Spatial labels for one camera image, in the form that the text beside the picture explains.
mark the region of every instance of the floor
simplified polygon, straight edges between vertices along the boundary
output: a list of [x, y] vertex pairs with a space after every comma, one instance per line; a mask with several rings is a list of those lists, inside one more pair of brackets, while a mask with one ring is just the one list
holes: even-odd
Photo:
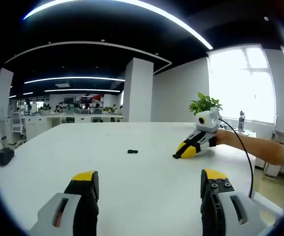
[[[255, 169], [253, 187], [263, 197], [284, 209], [284, 177], [262, 177], [262, 171]], [[260, 214], [265, 223], [268, 225], [274, 224], [275, 218], [272, 215], [264, 211], [261, 211]]]

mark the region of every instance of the computer monitor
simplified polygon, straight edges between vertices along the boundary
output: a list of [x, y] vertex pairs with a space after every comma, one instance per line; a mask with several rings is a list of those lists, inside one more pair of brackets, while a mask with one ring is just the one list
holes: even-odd
[[66, 97], [66, 98], [64, 98], [64, 103], [65, 103], [65, 104], [68, 104], [68, 105], [74, 104], [74, 98], [72, 98], [72, 97]]

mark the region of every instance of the office desk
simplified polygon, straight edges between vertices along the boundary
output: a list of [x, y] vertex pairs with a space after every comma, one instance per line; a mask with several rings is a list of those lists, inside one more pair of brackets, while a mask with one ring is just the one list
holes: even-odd
[[[18, 147], [0, 167], [1, 199], [19, 225], [30, 229], [40, 208], [74, 175], [97, 170], [97, 235], [202, 235], [201, 170], [226, 173], [245, 195], [251, 176], [245, 153], [225, 145], [174, 159], [193, 130], [193, 123], [61, 124]], [[255, 157], [250, 159], [254, 166]]]
[[23, 116], [25, 119], [25, 129], [27, 141], [42, 134], [43, 132], [59, 125], [63, 119], [74, 118], [75, 123], [90, 123], [92, 118], [123, 118], [123, 116], [113, 114], [101, 115], [80, 115], [80, 114], [48, 114], [36, 116]]

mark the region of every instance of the open office area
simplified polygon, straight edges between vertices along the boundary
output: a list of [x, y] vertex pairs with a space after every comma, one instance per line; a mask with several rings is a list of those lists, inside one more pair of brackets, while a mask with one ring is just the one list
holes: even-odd
[[243, 0], [23, 9], [0, 64], [0, 201], [21, 229], [274, 230], [284, 217], [277, 15]]

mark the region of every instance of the curved light strip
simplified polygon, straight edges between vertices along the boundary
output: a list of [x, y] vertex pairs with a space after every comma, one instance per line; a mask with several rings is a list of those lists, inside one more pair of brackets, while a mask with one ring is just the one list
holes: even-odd
[[[46, 9], [48, 7], [58, 5], [58, 4], [61, 4], [61, 3], [65, 3], [65, 2], [68, 2], [68, 1], [75, 1], [75, 0], [54, 0], [54, 1], [51, 1], [49, 3], [46, 3], [42, 6], [35, 8], [31, 12], [29, 12], [23, 18], [23, 20], [27, 19], [29, 16], [32, 16], [33, 14], [35, 14], [35, 13], [37, 13], [37, 12], [43, 10], [43, 9]], [[192, 29], [190, 26], [188, 26], [183, 21], [179, 20], [177, 17], [171, 15], [170, 13], [168, 13], [168, 12], [158, 8], [158, 7], [155, 7], [153, 5], [150, 5], [148, 3], [145, 3], [145, 2], [142, 2], [142, 1], [139, 1], [139, 0], [111, 0], [111, 1], [125, 2], [125, 3], [129, 3], [129, 4], [132, 4], [132, 5], [135, 5], [135, 6], [145, 8], [145, 9], [150, 10], [152, 12], [155, 12], [155, 13], [167, 18], [168, 20], [176, 23], [180, 27], [184, 28], [186, 31], [188, 31], [190, 34], [192, 34], [194, 37], [196, 37], [197, 40], [199, 40], [202, 44], [204, 44], [204, 46], [207, 47], [207, 49], [209, 49], [209, 50], [213, 49], [212, 45], [209, 44], [209, 42], [206, 41], [205, 38], [203, 38], [198, 32], [196, 32], [194, 29]]]
[[56, 77], [56, 78], [47, 78], [47, 79], [40, 79], [40, 80], [32, 80], [24, 82], [24, 84], [30, 84], [39, 81], [47, 81], [47, 80], [63, 80], [63, 79], [97, 79], [97, 80], [114, 80], [114, 81], [125, 81], [121, 79], [112, 79], [112, 78], [104, 78], [104, 77], [92, 77], [92, 76], [71, 76], [71, 77]]
[[100, 92], [121, 92], [119, 90], [107, 90], [107, 89], [85, 89], [85, 88], [70, 88], [70, 89], [53, 89], [45, 90], [45, 92], [59, 92], [59, 91], [100, 91]]
[[22, 53], [17, 54], [16, 56], [14, 56], [11, 59], [7, 60], [5, 62], [5, 64], [10, 62], [11, 60], [15, 59], [16, 57], [19, 57], [19, 56], [21, 56], [21, 55], [23, 55], [25, 53], [28, 53], [28, 52], [31, 52], [31, 51], [34, 51], [34, 50], [37, 50], [37, 49], [47, 48], [47, 47], [57, 46], [57, 45], [65, 45], [65, 44], [95, 44], [95, 45], [103, 45], [103, 46], [110, 46], [110, 47], [116, 47], [116, 48], [123, 48], [123, 49], [128, 49], [128, 50], [131, 50], [131, 51], [135, 51], [135, 52], [138, 52], [138, 53], [143, 53], [145, 55], [154, 57], [154, 58], [159, 59], [159, 60], [163, 60], [164, 62], [168, 63], [167, 65], [165, 65], [162, 68], [160, 68], [157, 71], [155, 71], [154, 74], [156, 74], [157, 72], [163, 70], [164, 68], [172, 65], [172, 62], [169, 61], [169, 60], [166, 60], [165, 58], [161, 58], [161, 57], [159, 57], [157, 55], [154, 55], [154, 54], [151, 54], [151, 53], [148, 53], [148, 52], [136, 49], [136, 48], [131, 48], [131, 47], [127, 47], [127, 46], [123, 46], [123, 45], [119, 45], [119, 44], [114, 44], [114, 43], [103, 43], [103, 42], [95, 42], [95, 41], [67, 41], [67, 42], [45, 44], [45, 45], [42, 45], [42, 46], [38, 46], [38, 47], [35, 47], [35, 48], [30, 48], [30, 49], [28, 49], [26, 51], [23, 51]]

